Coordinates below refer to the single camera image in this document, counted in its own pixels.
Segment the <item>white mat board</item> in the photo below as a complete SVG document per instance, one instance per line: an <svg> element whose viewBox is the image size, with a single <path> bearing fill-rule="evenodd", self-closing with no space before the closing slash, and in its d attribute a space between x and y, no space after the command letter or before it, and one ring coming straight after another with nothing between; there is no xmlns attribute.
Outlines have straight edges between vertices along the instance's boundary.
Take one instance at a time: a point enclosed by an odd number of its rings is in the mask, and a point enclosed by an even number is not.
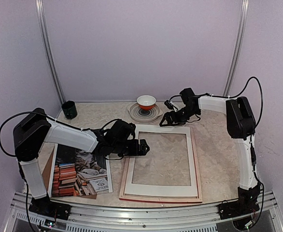
<svg viewBox="0 0 283 232"><path fill-rule="evenodd" d="M192 130L137 125L135 133L146 140L150 150L145 156L126 159L120 196L144 201L201 201Z"/></svg>

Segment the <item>cat photo print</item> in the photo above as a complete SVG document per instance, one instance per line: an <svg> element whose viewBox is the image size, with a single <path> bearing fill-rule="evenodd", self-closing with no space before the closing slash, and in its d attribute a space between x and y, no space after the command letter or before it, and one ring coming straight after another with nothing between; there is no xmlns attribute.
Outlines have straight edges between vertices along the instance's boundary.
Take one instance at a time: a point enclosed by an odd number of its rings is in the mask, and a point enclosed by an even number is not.
<svg viewBox="0 0 283 232"><path fill-rule="evenodd" d="M77 148L55 145L47 190L54 198L112 193L110 162Z"/></svg>

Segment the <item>red wooden picture frame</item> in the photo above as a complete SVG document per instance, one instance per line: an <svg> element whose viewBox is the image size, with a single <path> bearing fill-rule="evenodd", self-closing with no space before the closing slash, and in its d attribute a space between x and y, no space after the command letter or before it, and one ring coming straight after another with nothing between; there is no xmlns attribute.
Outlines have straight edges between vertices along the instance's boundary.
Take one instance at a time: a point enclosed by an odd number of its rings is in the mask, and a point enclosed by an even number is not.
<svg viewBox="0 0 283 232"><path fill-rule="evenodd" d="M184 134L186 136L188 161L190 169L190 186L154 186L133 184L135 158L125 161L119 199L141 203L202 203L201 183L194 133L190 127L160 127L155 125L139 124L136 126L136 135L141 132Z"/></svg>

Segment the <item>brown backing board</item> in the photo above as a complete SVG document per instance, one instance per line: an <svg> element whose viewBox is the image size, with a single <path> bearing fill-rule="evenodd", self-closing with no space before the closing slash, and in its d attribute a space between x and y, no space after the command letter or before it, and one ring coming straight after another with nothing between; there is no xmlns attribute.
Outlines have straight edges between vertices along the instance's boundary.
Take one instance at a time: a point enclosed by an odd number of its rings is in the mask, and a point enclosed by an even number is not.
<svg viewBox="0 0 283 232"><path fill-rule="evenodd" d="M91 180L106 176L106 169L96 159L79 149L57 147L43 171L49 195L55 197L92 197L97 191Z"/></svg>

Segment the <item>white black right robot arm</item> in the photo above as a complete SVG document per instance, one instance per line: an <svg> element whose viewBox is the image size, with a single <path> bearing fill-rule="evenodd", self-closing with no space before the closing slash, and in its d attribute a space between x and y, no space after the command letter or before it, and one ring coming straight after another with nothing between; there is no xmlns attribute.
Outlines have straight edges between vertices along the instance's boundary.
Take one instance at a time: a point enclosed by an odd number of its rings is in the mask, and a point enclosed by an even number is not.
<svg viewBox="0 0 283 232"><path fill-rule="evenodd" d="M159 125L182 126L190 117L200 117L202 110L215 111L226 115L229 136L234 140L240 163L240 183L238 199L235 202L221 203L219 210L223 213L237 213L259 210L257 198L261 183L256 175L255 128L256 121L246 97L219 97L208 93L196 95L191 88L185 88L178 95L184 104L176 108L171 99L164 102L169 112L163 115Z"/></svg>

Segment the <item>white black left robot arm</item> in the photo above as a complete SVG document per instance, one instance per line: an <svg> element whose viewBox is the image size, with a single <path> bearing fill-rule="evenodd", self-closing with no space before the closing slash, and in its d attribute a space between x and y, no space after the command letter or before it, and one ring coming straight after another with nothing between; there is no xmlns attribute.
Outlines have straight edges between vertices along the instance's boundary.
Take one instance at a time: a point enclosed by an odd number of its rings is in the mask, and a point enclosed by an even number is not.
<svg viewBox="0 0 283 232"><path fill-rule="evenodd" d="M39 165L39 155L45 144L64 145L87 153L106 157L145 156L150 147L145 139L137 139L136 125L113 119L99 129L78 128L47 115L42 108L21 112L24 118L14 127L14 154L32 195L31 206L44 215L54 211Z"/></svg>

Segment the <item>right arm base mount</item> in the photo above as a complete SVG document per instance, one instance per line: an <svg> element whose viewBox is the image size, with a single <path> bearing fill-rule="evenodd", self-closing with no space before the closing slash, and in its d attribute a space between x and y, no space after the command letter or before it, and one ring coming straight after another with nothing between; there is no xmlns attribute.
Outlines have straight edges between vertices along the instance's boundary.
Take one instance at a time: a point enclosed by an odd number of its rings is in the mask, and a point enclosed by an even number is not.
<svg viewBox="0 0 283 232"><path fill-rule="evenodd" d="M257 202L249 204L240 204L239 201L223 201L218 205L218 211L221 220L251 214L259 210L260 207Z"/></svg>

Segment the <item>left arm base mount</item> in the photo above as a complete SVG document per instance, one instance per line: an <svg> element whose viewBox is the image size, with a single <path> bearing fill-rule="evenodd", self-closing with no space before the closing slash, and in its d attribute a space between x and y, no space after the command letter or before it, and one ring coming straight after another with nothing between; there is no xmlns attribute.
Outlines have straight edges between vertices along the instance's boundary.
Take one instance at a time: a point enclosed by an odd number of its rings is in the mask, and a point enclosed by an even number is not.
<svg viewBox="0 0 283 232"><path fill-rule="evenodd" d="M46 196L40 199L32 199L29 211L54 219L68 220L71 213L71 205L51 201Z"/></svg>

